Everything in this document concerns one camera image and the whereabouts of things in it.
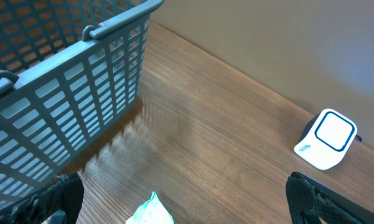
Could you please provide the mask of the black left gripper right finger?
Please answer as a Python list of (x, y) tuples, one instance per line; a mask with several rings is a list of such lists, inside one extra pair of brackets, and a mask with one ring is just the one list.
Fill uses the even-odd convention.
[(374, 223), (373, 212), (300, 172), (288, 177), (286, 197), (293, 224)]

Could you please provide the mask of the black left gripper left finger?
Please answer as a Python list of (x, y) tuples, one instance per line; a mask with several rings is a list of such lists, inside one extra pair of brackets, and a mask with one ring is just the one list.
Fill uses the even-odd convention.
[(77, 222), (84, 186), (77, 173), (60, 176), (52, 184), (0, 210), (0, 223), (35, 224)]

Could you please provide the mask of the light blue small packet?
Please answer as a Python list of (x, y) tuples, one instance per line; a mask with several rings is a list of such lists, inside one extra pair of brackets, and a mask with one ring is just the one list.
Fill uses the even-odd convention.
[(157, 193), (140, 205), (125, 224), (174, 224), (172, 215), (163, 206)]

